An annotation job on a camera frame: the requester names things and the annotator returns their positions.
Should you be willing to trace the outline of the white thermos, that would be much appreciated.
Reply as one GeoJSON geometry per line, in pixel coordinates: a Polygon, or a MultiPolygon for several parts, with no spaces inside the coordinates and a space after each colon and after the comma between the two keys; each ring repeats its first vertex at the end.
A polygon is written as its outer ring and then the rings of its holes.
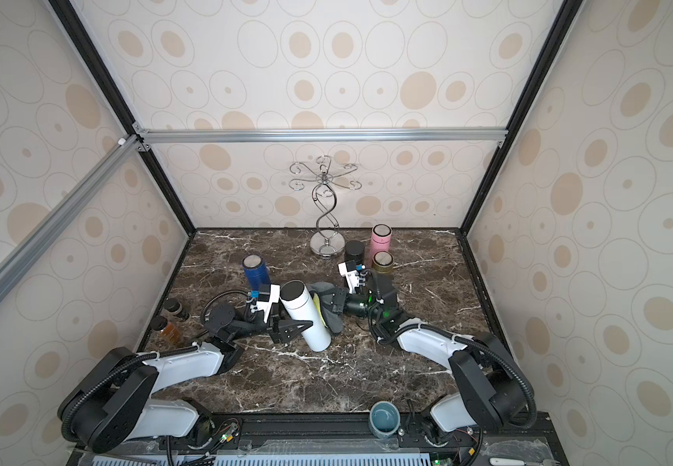
{"type": "Polygon", "coordinates": [[[332,336],[326,328],[320,311],[315,305],[304,282],[290,281],[280,289],[280,301],[293,320],[304,320],[310,323],[303,331],[303,339],[311,351],[324,351],[332,343],[332,336]]]}

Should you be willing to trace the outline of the gold thermos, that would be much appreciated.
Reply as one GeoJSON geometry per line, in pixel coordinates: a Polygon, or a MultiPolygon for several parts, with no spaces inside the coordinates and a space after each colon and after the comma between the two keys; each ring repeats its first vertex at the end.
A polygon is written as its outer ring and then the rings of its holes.
{"type": "Polygon", "coordinates": [[[392,275],[395,266],[394,256],[388,250],[377,252],[372,259],[372,269],[379,274],[392,275]]]}

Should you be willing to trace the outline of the grey yellow cleaning cloth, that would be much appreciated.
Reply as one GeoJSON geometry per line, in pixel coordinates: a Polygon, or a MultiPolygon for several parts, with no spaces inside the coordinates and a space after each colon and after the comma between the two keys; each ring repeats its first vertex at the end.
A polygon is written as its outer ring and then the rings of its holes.
{"type": "Polygon", "coordinates": [[[320,312],[324,325],[330,334],[340,335],[344,330],[344,323],[340,314],[334,310],[334,297],[336,287],[332,283],[317,282],[306,285],[311,293],[314,303],[320,312]]]}

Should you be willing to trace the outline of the blue thermos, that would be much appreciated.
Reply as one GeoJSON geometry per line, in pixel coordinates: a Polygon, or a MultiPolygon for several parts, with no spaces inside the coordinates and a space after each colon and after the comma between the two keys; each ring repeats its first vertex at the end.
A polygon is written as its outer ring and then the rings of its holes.
{"type": "Polygon", "coordinates": [[[247,254],[241,265],[252,290],[259,290],[262,285],[271,284],[268,266],[260,254],[247,254]]]}

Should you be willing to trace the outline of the black thermos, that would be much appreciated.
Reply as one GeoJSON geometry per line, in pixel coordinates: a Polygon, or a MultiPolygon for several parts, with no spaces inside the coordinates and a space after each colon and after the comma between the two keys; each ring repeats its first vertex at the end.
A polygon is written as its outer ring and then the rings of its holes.
{"type": "Polygon", "coordinates": [[[357,240],[348,241],[344,248],[344,261],[365,265],[365,244],[357,240]]]}

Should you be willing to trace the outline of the pink thermos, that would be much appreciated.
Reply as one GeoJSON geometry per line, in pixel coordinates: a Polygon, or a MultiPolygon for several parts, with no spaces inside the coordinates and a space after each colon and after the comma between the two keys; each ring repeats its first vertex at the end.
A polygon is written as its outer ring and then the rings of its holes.
{"type": "Polygon", "coordinates": [[[369,260],[373,260],[375,254],[388,252],[392,241],[393,229],[384,223],[379,223],[371,230],[369,244],[369,260]]]}

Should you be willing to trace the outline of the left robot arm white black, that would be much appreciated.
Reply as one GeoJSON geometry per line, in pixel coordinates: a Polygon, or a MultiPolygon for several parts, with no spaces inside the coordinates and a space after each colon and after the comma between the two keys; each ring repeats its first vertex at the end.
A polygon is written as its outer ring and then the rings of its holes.
{"type": "Polygon", "coordinates": [[[179,440],[190,450],[214,450],[233,438],[239,421],[218,431],[212,415],[193,400],[157,400],[155,393],[176,384],[224,374],[243,349],[238,339],[266,334],[287,343],[324,324],[318,297],[301,289],[293,297],[279,285],[245,293],[243,311],[221,293],[210,300],[200,321],[204,334],[188,346],[134,353],[113,349],[66,396],[58,409],[64,440],[105,454],[126,441],[179,440]]]}

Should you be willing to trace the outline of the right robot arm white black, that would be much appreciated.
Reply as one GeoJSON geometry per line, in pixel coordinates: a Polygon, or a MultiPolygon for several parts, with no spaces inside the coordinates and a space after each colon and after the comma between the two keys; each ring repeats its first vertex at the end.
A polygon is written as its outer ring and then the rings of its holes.
{"type": "Polygon", "coordinates": [[[536,424],[534,388],[495,335],[460,335],[409,314],[392,279],[382,274],[367,275],[353,290],[328,287],[317,295],[328,323],[343,315],[364,318],[379,345],[420,355],[451,373],[457,391],[423,413],[428,437],[473,426],[497,432],[536,424]]]}

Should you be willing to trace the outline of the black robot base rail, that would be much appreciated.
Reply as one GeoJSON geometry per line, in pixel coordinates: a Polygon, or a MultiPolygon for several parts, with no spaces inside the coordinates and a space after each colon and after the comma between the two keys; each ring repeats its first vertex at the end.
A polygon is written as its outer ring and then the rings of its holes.
{"type": "Polygon", "coordinates": [[[79,445],[70,465],[565,465],[548,415],[531,429],[477,426],[430,441],[417,414],[404,413],[387,439],[369,430],[366,413],[214,415],[185,438],[128,440],[106,452],[79,445]]]}

